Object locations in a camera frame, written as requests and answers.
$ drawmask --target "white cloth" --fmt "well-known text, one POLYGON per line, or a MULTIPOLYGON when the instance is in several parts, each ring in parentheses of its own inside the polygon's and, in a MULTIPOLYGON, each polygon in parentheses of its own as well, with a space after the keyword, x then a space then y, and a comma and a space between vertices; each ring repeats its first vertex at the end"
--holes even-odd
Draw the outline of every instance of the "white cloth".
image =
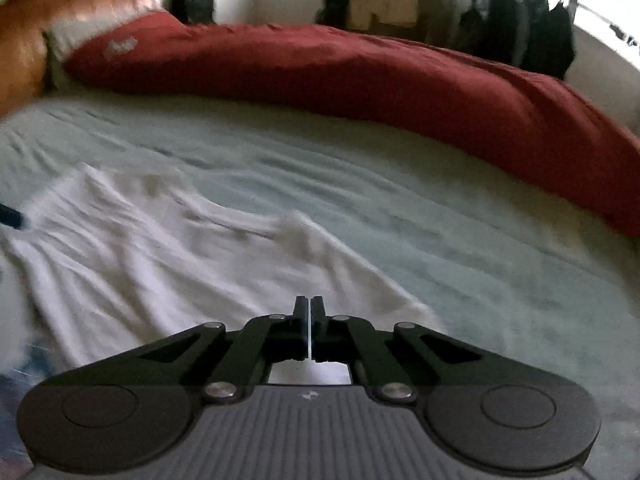
POLYGON ((434 313, 303 214, 256 216, 200 196, 179 173, 63 177, 12 235, 35 303, 81 366, 208 320, 241 328, 323 296, 328 314, 390 330, 434 313))

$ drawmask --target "white pillow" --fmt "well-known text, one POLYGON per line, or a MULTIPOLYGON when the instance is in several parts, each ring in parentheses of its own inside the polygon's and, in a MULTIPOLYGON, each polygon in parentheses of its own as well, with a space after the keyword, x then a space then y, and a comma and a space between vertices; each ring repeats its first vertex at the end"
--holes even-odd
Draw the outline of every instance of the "white pillow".
POLYGON ((158 10, 143 7, 118 12, 96 14, 84 20, 79 18, 61 20, 53 23, 46 31, 45 38, 49 49, 49 83, 58 90, 69 89, 73 85, 72 79, 65 72, 63 65, 72 52, 87 41, 118 28, 125 23, 158 10))

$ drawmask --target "bed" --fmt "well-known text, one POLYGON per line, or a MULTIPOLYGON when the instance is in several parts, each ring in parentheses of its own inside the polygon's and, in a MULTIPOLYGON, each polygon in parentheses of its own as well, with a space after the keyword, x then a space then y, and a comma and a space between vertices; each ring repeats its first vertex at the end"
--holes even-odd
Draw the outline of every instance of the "bed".
MULTIPOLYGON (((62 1, 62 13, 78 13, 90 12, 96 0, 62 1)), ((223 206, 302 211, 428 304, 449 335, 585 386, 603 416, 587 470, 598 479, 638 475, 636 238, 457 148, 390 126, 247 102, 87 88, 34 100, 46 64, 40 31, 52 12, 40 20, 13 12, 22 30, 2 36, 3 53, 28 56, 2 82, 3 203, 19 207, 86 163, 175 167, 223 206)), ((28 467, 12 426, 15 404, 31 383, 65 363, 20 276, 6 272, 0 286, 0 298, 15 298, 2 307, 18 311, 12 333, 19 352, 0 380, 6 442, 0 466, 15 474, 28 467)))

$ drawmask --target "mattress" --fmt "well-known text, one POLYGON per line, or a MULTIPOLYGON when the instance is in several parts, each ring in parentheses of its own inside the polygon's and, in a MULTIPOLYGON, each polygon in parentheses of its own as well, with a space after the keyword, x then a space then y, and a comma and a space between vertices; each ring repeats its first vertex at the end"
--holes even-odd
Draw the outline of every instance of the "mattress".
POLYGON ((599 218, 380 124, 84 90, 1 123, 0 202, 18 207, 83 162, 175 167, 221 205, 302 211, 433 308, 449 335, 589 389, 604 421, 587 470, 640 473, 638 241, 599 218))

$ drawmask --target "red blanket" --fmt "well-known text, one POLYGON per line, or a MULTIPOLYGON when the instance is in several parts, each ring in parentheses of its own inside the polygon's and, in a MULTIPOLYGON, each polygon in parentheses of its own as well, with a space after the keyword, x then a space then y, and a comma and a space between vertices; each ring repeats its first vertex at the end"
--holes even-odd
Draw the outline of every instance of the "red blanket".
POLYGON ((247 99, 412 130, 640 235, 640 140, 548 76, 327 27, 186 27, 164 12, 91 40, 65 68, 119 92, 247 99))

